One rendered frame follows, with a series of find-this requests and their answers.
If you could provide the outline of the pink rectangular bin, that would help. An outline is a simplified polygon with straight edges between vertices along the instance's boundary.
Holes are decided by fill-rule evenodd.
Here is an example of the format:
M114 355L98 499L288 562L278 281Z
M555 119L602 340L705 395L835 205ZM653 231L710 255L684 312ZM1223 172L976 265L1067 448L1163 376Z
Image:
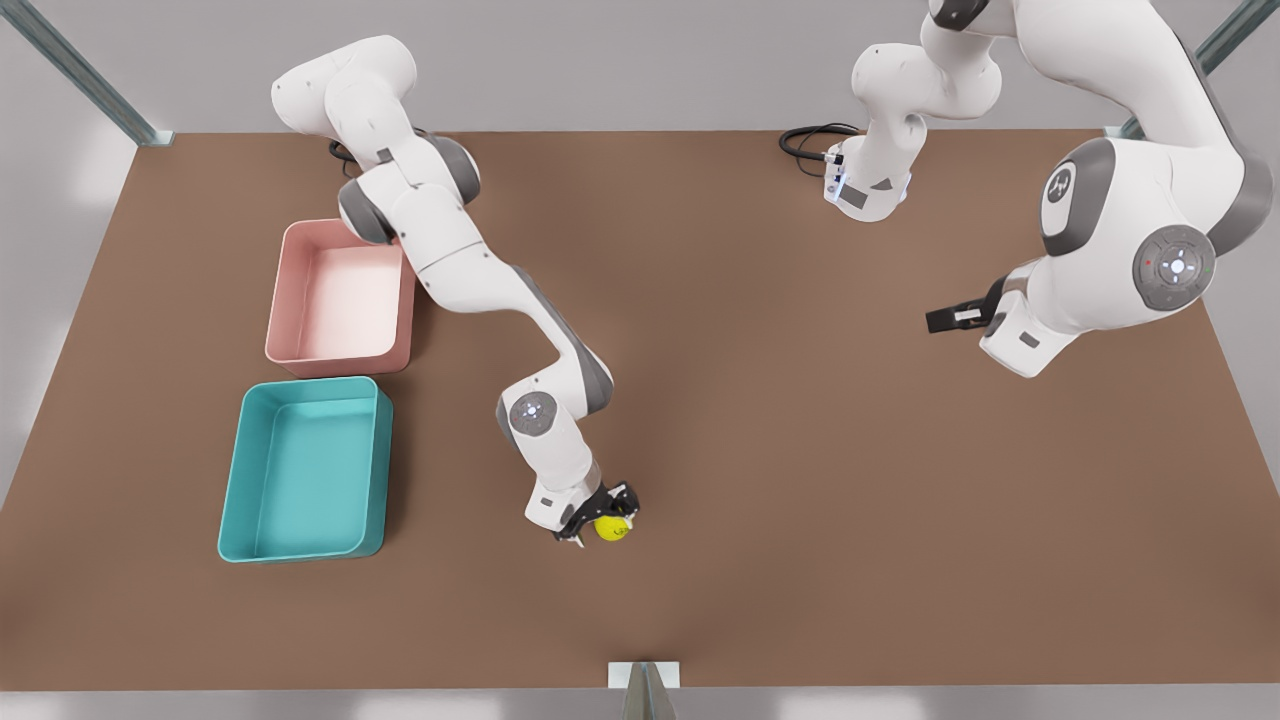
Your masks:
M265 355L302 379L402 372L416 286L399 246L367 243L337 218L294 222L282 240Z

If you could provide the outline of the teal rectangular bin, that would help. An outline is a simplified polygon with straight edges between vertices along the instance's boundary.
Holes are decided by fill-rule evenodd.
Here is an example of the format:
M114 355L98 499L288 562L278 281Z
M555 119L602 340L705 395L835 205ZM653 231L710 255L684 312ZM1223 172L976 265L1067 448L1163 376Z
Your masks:
M364 559L384 543L394 407L367 375L244 392L218 553L232 564Z

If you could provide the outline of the silver frame post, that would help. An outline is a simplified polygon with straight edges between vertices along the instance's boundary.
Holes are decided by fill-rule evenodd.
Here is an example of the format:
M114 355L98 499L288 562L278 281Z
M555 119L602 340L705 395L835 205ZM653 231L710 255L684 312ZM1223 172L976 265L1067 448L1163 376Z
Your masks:
M678 720L669 689L681 687L680 662L609 662L608 687L625 689L621 720Z
M1243 150L1208 76L1280 13L1280 0L1240 0L1197 47L1184 44L1149 0L1110 0L1107 13L1100 49L1088 61L1100 76L1083 88L1116 102L1130 118L1107 128L1106 136Z
M157 129L84 59L29 0L0 0L4 18L138 147L168 147L175 133Z

